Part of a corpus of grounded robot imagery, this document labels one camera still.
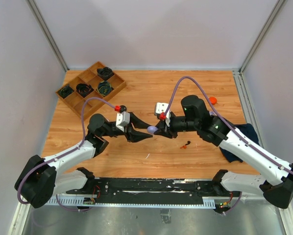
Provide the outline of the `purple earbud charging case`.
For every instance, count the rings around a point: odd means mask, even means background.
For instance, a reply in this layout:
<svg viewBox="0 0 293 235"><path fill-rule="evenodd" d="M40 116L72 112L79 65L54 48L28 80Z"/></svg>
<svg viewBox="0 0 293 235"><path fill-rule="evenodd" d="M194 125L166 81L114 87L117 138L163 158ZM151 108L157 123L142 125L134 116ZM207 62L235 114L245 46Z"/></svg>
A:
<svg viewBox="0 0 293 235"><path fill-rule="evenodd" d="M149 133L149 134L154 134L156 131L158 131L158 128L156 127L156 126L149 126L148 128L147 128L147 132Z"/></svg>

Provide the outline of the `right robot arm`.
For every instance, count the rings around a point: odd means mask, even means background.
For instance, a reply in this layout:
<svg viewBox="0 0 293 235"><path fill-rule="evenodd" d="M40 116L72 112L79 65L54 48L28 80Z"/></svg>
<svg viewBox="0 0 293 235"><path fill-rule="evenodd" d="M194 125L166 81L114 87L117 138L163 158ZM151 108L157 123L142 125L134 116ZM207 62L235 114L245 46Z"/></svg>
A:
<svg viewBox="0 0 293 235"><path fill-rule="evenodd" d="M228 191L262 195L272 205L286 209L293 198L293 163L269 153L237 127L210 115L205 102L196 95L181 100L184 115L168 112L167 103L156 103L154 114L159 119L155 135L176 138L179 132L195 131L201 139L224 149L259 172L259 175L237 174L219 170L213 178L212 191L218 196Z"/></svg>

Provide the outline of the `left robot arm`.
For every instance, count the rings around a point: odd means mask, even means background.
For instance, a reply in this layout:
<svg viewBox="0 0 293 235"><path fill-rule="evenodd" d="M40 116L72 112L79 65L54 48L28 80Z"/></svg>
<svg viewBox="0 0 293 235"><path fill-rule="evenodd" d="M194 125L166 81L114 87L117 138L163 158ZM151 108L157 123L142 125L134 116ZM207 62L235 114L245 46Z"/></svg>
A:
<svg viewBox="0 0 293 235"><path fill-rule="evenodd" d="M101 114L94 114L88 126L83 128L84 137L79 143L57 154L45 158L34 155L28 160L14 186L19 202L37 209L54 195L69 190L77 189L85 194L92 192L95 182L88 171L66 171L100 155L109 144L105 136L124 136L128 142L136 143L152 137L140 131L149 126L132 112L118 113L112 122Z"/></svg>

